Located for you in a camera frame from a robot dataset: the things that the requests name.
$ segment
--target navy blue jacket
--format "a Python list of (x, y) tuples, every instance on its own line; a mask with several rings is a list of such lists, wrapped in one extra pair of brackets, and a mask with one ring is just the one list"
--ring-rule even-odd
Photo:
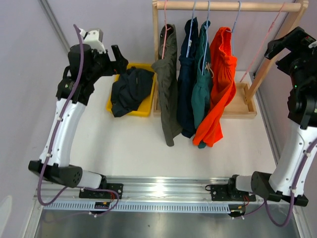
[(195, 72), (195, 55), (199, 44), (198, 22), (197, 18), (193, 19), (191, 44), (188, 57), (186, 57), (188, 39), (190, 35), (191, 19), (185, 25), (185, 39), (180, 52), (180, 71), (178, 76), (178, 103), (177, 103), (177, 121), (183, 127), (182, 134), (191, 138), (195, 133), (194, 114), (191, 103), (192, 92), (196, 79)]

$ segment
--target black garment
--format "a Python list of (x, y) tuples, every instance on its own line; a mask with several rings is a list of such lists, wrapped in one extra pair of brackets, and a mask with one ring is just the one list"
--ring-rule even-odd
[[(195, 72), (195, 55), (196, 49), (199, 45), (198, 37), (198, 22), (197, 18), (193, 19), (192, 31), (190, 32), (191, 19), (185, 25), (185, 39), (180, 51), (180, 71), (178, 76), (178, 104), (177, 104), (177, 121), (183, 127), (182, 134), (191, 138), (195, 133), (194, 113), (192, 107), (192, 93), (196, 79)], [(187, 54), (189, 34), (190, 36), (190, 49)]]
[(111, 90), (112, 113), (115, 118), (137, 111), (141, 102), (151, 94), (154, 73), (131, 67), (119, 76)]
[(173, 138), (182, 132), (182, 127), (176, 119), (177, 112), (177, 41), (175, 25), (168, 24), (164, 58), (162, 59), (165, 27), (162, 28), (159, 39), (159, 60), (152, 64), (152, 69), (158, 75), (158, 96), (160, 103), (160, 119), (168, 146), (174, 145)]

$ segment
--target wooden clothes rack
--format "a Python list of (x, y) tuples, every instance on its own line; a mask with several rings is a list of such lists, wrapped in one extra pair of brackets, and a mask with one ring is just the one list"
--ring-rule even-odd
[[(155, 60), (159, 59), (159, 19), (158, 10), (164, 10), (165, 1), (153, 0), (153, 30), (154, 30), (154, 52)], [(264, 2), (242, 2), (241, 11), (261, 11), (261, 12), (279, 12), (282, 3), (264, 3)], [(168, 1), (166, 10), (190, 10), (194, 7), (193, 1)], [(283, 37), (295, 27), (298, 26), (300, 19), (308, 7), (308, 0), (296, 0), (294, 3), (285, 3), (282, 12), (288, 12), (276, 39)], [(195, 10), (208, 10), (208, 1), (196, 2)], [(238, 2), (210, 2), (210, 11), (239, 11)], [(232, 102), (225, 108), (223, 118), (254, 118), (257, 114), (253, 96), (259, 86), (265, 79), (270, 68), (276, 61), (265, 59), (256, 72), (256, 77), (249, 87), (248, 83), (236, 83), (237, 93)], [(160, 106), (158, 98), (158, 86), (156, 83), (154, 92), (154, 116), (160, 115)]]

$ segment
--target white table surface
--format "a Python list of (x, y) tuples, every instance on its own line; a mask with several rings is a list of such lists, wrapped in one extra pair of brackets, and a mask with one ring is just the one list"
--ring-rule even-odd
[[(236, 73), (240, 80), (244, 72)], [(221, 119), (224, 138), (199, 149), (178, 135), (165, 143), (160, 118), (114, 118), (105, 107), (114, 77), (95, 84), (71, 149), (71, 164), (107, 176), (215, 178), (272, 173), (275, 162), (258, 102), (254, 119)]]

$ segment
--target orange jacket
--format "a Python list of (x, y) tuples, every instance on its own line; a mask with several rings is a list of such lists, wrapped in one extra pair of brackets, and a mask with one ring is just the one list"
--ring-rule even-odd
[(234, 75), (237, 58), (231, 55), (231, 32), (229, 27), (221, 27), (211, 45), (211, 68), (214, 73), (211, 90), (211, 109), (205, 119), (197, 128), (194, 145), (204, 141), (213, 146), (223, 138), (220, 118), (224, 108), (232, 101), (236, 93)]

